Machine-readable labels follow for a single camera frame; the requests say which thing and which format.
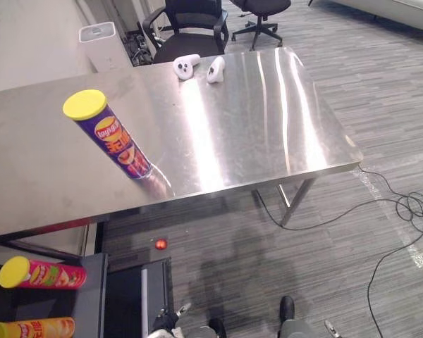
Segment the person's leg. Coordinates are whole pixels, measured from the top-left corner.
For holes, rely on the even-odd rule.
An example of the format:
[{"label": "person's leg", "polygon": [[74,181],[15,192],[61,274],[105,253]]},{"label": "person's leg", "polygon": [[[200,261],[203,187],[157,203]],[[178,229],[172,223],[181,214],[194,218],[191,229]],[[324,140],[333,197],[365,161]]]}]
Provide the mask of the person's leg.
[{"label": "person's leg", "polygon": [[282,326],[278,338],[318,338],[306,322],[295,319],[295,302],[290,296],[282,297],[279,317]]},{"label": "person's leg", "polygon": [[290,319],[282,323],[280,338],[318,338],[312,328],[302,320]]},{"label": "person's leg", "polygon": [[223,321],[212,318],[208,326],[201,326],[188,333],[186,338],[227,338]]}]

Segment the shoe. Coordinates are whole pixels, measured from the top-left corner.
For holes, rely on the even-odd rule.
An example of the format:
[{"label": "shoe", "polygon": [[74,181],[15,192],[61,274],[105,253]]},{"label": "shoe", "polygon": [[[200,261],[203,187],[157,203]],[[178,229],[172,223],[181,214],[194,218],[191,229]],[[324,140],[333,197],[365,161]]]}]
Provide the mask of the shoe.
[{"label": "shoe", "polygon": [[212,318],[209,321],[209,326],[216,332],[218,338],[227,338],[226,328],[223,321],[219,318]]},{"label": "shoe", "polygon": [[283,296],[279,308],[281,323],[289,319],[295,319],[295,302],[290,296]]}]

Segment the black cable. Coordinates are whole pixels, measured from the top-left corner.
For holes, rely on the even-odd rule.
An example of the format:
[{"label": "black cable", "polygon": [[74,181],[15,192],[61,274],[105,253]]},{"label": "black cable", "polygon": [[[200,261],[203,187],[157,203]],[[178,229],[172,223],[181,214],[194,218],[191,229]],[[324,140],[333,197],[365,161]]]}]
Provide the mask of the black cable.
[{"label": "black cable", "polygon": [[257,193],[257,196],[259,197],[260,201],[262,202],[262,205],[263,205],[266,213],[268,214],[269,218],[271,218],[273,223],[276,224],[278,227],[282,228],[283,230],[302,231],[302,230],[314,229],[316,227],[321,227],[323,225],[332,223],[332,222],[342,218],[343,216],[349,214],[351,211],[353,211],[356,208],[359,208],[361,206],[366,206],[367,204],[371,204],[371,203],[375,203],[375,202],[386,201],[386,202],[394,203],[395,206],[396,206],[396,214],[398,215],[398,217],[401,218],[404,221],[409,222],[411,224],[411,226],[413,226],[416,231],[420,232],[420,235],[416,239],[411,241],[410,243],[403,245],[403,246],[400,246],[399,248],[396,248],[396,249],[391,250],[388,253],[384,254],[381,257],[381,259],[379,259],[379,261],[377,262],[376,267],[374,268],[373,273],[372,273],[372,278],[370,279],[370,281],[368,283],[367,300],[368,300],[369,312],[372,315],[372,319],[373,319],[374,324],[376,325],[376,329],[378,330],[379,336],[381,338],[384,338],[384,336],[382,335],[381,328],[379,327],[379,324],[378,324],[376,317],[373,313],[372,303],[371,303],[370,297],[369,297],[370,289],[371,289],[373,281],[374,281],[374,276],[376,275],[376,272],[379,269],[379,266],[381,265],[382,261],[385,258],[393,255],[394,253],[396,253],[400,250],[408,248],[409,246],[417,243],[421,238],[423,238],[423,229],[420,229],[414,221],[414,219],[418,219],[418,220],[422,220],[422,222],[423,222],[423,194],[420,194],[419,192],[410,192],[409,194],[406,194],[406,195],[401,194],[401,193],[396,192],[395,190],[392,189],[392,187],[390,186],[390,183],[388,183],[388,180],[382,174],[375,173],[375,172],[368,171],[368,170],[364,170],[360,167],[360,165],[358,165],[358,168],[363,173],[366,173],[366,174],[369,174],[369,175],[377,175],[377,176],[381,177],[385,181],[388,189],[392,192],[392,194],[399,196],[399,198],[397,200],[393,200],[393,199],[373,199],[371,201],[366,201],[366,202],[360,203],[356,206],[353,206],[351,209],[345,211],[344,213],[338,215],[337,217],[335,217],[331,220],[327,220],[326,222],[322,222],[322,223],[319,223],[319,224],[316,224],[316,225],[312,225],[310,227],[301,227],[301,228],[293,229],[293,228],[289,228],[289,227],[284,227],[284,226],[282,226],[282,224],[277,222],[274,219],[273,215],[269,212],[268,208],[266,207],[266,204],[265,204],[265,202],[264,202],[264,200],[263,200],[263,198],[260,195],[258,190],[256,191],[256,193]]}]

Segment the purple chip canister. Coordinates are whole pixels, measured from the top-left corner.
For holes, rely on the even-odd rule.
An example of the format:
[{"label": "purple chip canister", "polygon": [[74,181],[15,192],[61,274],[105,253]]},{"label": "purple chip canister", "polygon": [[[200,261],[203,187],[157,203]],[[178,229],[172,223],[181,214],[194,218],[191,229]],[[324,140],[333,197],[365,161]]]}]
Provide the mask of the purple chip canister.
[{"label": "purple chip canister", "polygon": [[128,177],[142,178],[151,172],[151,163],[109,108],[104,93],[96,89],[77,92],[66,100],[63,112],[74,120]]}]

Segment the gray carpet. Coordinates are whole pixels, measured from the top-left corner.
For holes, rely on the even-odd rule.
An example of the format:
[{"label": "gray carpet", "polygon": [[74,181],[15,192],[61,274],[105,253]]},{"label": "gray carpet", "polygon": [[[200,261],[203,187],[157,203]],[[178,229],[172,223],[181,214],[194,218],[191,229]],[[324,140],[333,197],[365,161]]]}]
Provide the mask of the gray carpet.
[{"label": "gray carpet", "polygon": [[[227,0],[223,6],[229,30],[242,28],[248,17],[239,18]],[[279,22],[284,45],[297,52],[360,146],[362,165],[385,174],[399,192],[423,193],[423,32],[325,0],[311,8],[294,1],[270,21]],[[246,51],[251,41],[252,34],[240,35],[226,52]],[[275,46],[262,35],[257,48]],[[261,194],[280,219],[276,190]],[[320,223],[374,197],[392,197],[378,177],[358,170],[323,177],[288,225]],[[344,337],[378,337],[367,283],[383,252],[418,236],[386,203],[315,230],[281,230],[251,193],[147,208],[112,220],[104,234],[114,270],[172,258],[175,305],[193,304],[179,322],[184,333],[221,316],[230,338],[276,337],[284,294],[319,337],[330,337],[325,319]],[[153,249],[159,237],[168,239],[166,251]],[[423,240],[381,265],[372,302],[385,337],[423,337]]]}]

